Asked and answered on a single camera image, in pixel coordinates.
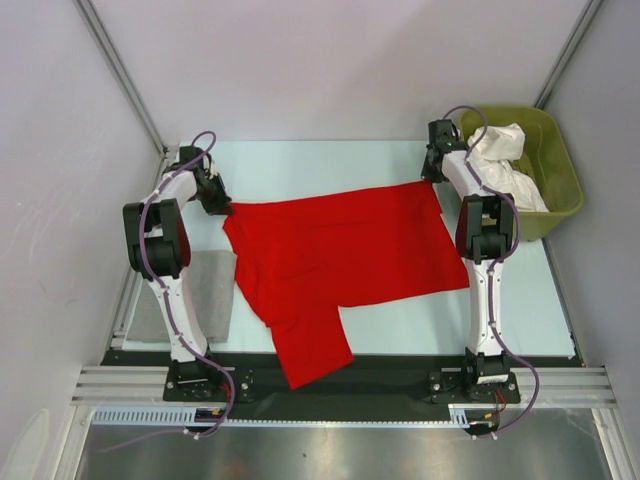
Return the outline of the red t shirt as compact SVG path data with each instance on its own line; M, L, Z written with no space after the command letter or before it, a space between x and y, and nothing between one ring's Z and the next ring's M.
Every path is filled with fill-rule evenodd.
M469 286L423 181L236 203L223 230L237 256L236 283L270 330L292 389L353 362L340 308Z

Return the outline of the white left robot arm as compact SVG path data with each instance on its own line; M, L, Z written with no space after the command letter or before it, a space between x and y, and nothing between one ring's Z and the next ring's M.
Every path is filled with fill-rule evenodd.
M188 288L192 255L182 219L184 206L197 201L209 215L231 213L231 198L207 149L179 148L146 199L123 207L130 266L151 287L171 345L163 399L209 401L222 391L233 398L231 375L214 362L196 317Z

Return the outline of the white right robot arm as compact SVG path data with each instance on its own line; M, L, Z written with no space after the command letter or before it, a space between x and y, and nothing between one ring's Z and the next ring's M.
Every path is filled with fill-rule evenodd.
M454 123L438 119L428 125L429 140L421 175L448 182L461 204L455 247L466 268L471 299L469 345L461 371L437 374L431 389L450 391L455 400L489 403L509 384L510 362L501 328L503 263L513 247L511 199L499 194L471 160L471 147L461 140Z

